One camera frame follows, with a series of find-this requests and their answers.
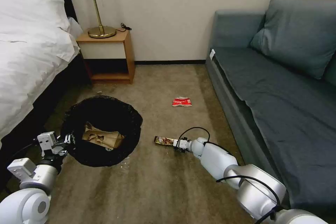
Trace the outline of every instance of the baseboard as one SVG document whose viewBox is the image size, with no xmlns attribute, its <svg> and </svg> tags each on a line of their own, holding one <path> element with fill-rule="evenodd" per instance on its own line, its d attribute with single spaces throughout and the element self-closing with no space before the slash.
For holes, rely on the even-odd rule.
<svg viewBox="0 0 336 224">
<path fill-rule="evenodd" d="M 180 60 L 180 61 L 135 61 L 136 65 L 180 65 L 180 64 L 205 64 L 205 59 Z"/>
</svg>

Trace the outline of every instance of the white bedsheet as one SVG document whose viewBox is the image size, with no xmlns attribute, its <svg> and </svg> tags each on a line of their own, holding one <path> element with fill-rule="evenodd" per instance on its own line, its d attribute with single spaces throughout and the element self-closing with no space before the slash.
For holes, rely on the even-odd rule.
<svg viewBox="0 0 336 224">
<path fill-rule="evenodd" d="M 1 28 L 0 140 L 33 109 L 33 102 L 78 52 L 75 38 L 60 28 Z"/>
</svg>

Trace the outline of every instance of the sofa cushion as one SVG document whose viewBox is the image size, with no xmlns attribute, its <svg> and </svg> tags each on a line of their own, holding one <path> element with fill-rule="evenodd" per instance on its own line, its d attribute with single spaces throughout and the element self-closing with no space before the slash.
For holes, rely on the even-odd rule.
<svg viewBox="0 0 336 224">
<path fill-rule="evenodd" d="M 336 86 L 336 53 L 325 69 L 323 79 Z"/>
<path fill-rule="evenodd" d="M 336 51 L 336 2 L 271 0 L 265 26 L 251 46 L 321 79 Z"/>
<path fill-rule="evenodd" d="M 253 49 L 215 48 L 237 96 L 250 107 L 291 206 L 336 205 L 336 89 Z"/>
</svg>

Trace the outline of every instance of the floor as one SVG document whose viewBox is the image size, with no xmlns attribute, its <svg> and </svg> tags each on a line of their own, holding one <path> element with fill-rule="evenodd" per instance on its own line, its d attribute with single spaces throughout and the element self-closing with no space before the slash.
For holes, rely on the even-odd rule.
<svg viewBox="0 0 336 224">
<path fill-rule="evenodd" d="M 193 155 L 153 143 L 156 135 L 177 138 L 202 126 L 211 141 L 242 162 L 204 65 L 137 66 L 132 85 L 72 90 L 46 128 L 58 131 L 64 111 L 97 92 L 131 104 L 142 115 L 139 144 L 121 164 L 109 168 L 86 167 L 68 156 L 52 193 L 49 224 L 253 223 L 235 191 L 217 184 Z M 192 107 L 172 107 L 178 96 L 189 97 Z M 187 136 L 206 135 L 196 129 Z"/>
</svg>

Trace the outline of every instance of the wall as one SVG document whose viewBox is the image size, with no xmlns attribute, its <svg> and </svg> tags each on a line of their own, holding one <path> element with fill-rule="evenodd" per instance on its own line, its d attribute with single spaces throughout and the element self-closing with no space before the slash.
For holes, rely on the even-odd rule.
<svg viewBox="0 0 336 224">
<path fill-rule="evenodd" d="M 96 26 L 92 0 L 72 0 L 83 29 Z M 133 28 L 135 59 L 205 59 L 215 10 L 264 12 L 269 0 L 97 0 L 104 25 Z"/>
</svg>

